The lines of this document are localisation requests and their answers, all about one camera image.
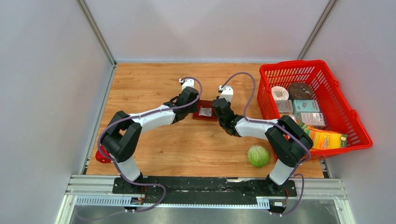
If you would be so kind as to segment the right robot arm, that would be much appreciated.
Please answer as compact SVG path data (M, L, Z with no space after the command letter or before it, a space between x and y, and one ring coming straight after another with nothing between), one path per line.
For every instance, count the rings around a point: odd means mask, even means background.
M297 167L311 157L313 141L309 135L287 115L272 120L250 119L235 114L224 98L215 99L212 105L219 125L227 134L256 137L270 143L277 161L266 177L264 187L274 196L283 192L285 183Z

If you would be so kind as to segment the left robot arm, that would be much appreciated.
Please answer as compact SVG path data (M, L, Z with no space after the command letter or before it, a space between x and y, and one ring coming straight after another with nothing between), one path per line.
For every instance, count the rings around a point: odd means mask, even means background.
M152 129L175 124L197 111L199 92L185 87L182 92L160 107L137 114L117 112L98 138L98 151L114 163L125 188L132 194L141 191L143 182L133 157L140 136Z

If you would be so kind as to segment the red paper box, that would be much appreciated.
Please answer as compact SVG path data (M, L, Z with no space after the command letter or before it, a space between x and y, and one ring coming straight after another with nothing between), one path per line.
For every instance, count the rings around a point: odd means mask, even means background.
M192 118L196 120L217 121L214 114L213 101L199 100L197 111L193 113Z

